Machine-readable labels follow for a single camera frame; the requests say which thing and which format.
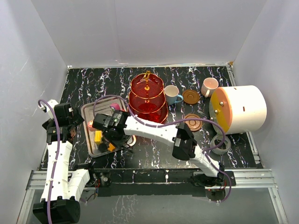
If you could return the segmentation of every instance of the cup handle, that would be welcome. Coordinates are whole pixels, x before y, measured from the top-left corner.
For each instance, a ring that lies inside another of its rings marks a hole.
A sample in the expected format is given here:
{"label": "cup handle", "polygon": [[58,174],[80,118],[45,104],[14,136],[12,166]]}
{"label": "cup handle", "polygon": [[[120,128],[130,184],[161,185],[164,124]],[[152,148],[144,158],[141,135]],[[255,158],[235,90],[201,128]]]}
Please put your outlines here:
{"label": "cup handle", "polygon": [[177,97],[179,97],[179,98],[181,98],[180,100],[177,100],[176,102],[174,102],[175,104],[176,103],[180,103],[180,102],[182,102],[183,101],[183,99],[184,99],[184,97],[183,96],[181,96],[181,95],[178,95]]}
{"label": "cup handle", "polygon": [[207,98],[209,96],[209,93],[210,93],[210,90],[207,90],[206,94],[205,94],[205,98]]}

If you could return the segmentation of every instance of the coffee cup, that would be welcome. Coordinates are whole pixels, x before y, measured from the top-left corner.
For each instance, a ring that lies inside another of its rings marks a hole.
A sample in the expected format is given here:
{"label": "coffee cup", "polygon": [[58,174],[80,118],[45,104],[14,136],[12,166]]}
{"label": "coffee cup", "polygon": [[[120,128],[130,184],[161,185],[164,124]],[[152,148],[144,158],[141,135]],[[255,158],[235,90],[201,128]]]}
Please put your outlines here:
{"label": "coffee cup", "polygon": [[201,93],[205,97],[211,97],[215,89],[217,89],[219,86],[219,83],[217,79],[215,78],[206,78],[204,80],[204,83],[202,84],[201,87]]}
{"label": "coffee cup", "polygon": [[183,101],[183,96],[179,95],[179,90],[175,85],[168,85],[164,89],[166,102],[168,105],[180,103]]}

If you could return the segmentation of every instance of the brown saucer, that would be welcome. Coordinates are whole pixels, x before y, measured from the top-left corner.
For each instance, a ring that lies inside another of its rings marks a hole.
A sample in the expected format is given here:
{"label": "brown saucer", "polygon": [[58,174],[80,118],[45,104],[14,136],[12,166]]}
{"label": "brown saucer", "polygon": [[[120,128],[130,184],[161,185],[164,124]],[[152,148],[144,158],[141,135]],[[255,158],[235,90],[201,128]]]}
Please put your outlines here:
{"label": "brown saucer", "polygon": [[186,90],[183,92],[184,102],[187,104],[196,104],[199,101],[199,94],[195,90]]}
{"label": "brown saucer", "polygon": [[[184,119],[187,119],[187,118],[200,118],[200,117],[196,114],[189,113],[184,117]],[[202,121],[199,121],[199,120],[189,120],[189,121],[185,121],[185,123],[188,125],[190,130],[193,132],[198,131],[202,126]]]}

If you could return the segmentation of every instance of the yellow object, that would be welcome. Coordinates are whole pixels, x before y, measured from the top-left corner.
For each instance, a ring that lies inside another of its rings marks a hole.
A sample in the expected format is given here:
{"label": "yellow object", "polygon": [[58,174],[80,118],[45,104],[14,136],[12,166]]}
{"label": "yellow object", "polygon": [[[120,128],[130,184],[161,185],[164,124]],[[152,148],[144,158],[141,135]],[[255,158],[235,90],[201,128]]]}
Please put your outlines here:
{"label": "yellow object", "polygon": [[222,112],[222,106],[219,104],[219,99],[217,93],[214,92],[211,96],[211,102],[213,106],[213,110],[217,110],[218,114],[216,114],[218,124],[223,128],[224,132],[226,133],[229,130],[229,124],[227,123],[225,116]]}
{"label": "yellow object", "polygon": [[108,150],[109,150],[110,152],[113,152],[113,151],[115,150],[114,145],[112,145],[111,143],[109,143],[109,148],[108,148]]}
{"label": "yellow object", "polygon": [[95,131],[94,143],[97,145],[102,143],[102,131]]}

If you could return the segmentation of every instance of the roll of tape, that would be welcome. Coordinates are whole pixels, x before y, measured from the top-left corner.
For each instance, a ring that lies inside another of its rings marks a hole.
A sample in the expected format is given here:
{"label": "roll of tape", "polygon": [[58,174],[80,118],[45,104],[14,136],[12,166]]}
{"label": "roll of tape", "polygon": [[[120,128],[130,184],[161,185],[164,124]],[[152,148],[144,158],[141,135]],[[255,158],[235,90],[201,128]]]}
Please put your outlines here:
{"label": "roll of tape", "polygon": [[[216,135],[213,137],[212,141],[210,142],[210,147],[214,147],[216,146],[216,143],[215,141],[216,140],[222,140],[222,135]],[[225,144],[225,149],[222,149],[222,148],[214,148],[212,149],[212,151],[218,155],[222,155],[222,154],[225,154],[231,147],[231,142],[229,140],[229,138],[227,136],[225,136],[225,139],[224,139],[224,144]]]}

